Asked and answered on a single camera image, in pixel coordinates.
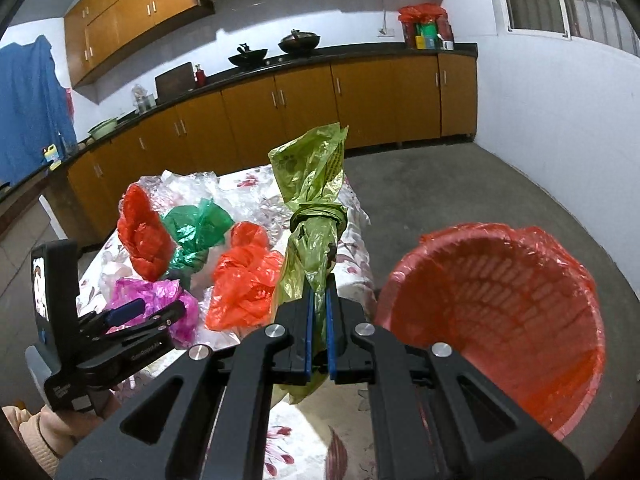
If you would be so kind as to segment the person's left hand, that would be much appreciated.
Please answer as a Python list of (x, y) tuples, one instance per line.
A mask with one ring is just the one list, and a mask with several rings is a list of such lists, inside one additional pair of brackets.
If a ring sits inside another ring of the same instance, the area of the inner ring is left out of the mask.
[(36, 414), (14, 405), (4, 406), (2, 412), (32, 458), (52, 478), (62, 458), (121, 406), (119, 400), (110, 394), (101, 415), (55, 413), (47, 405)]

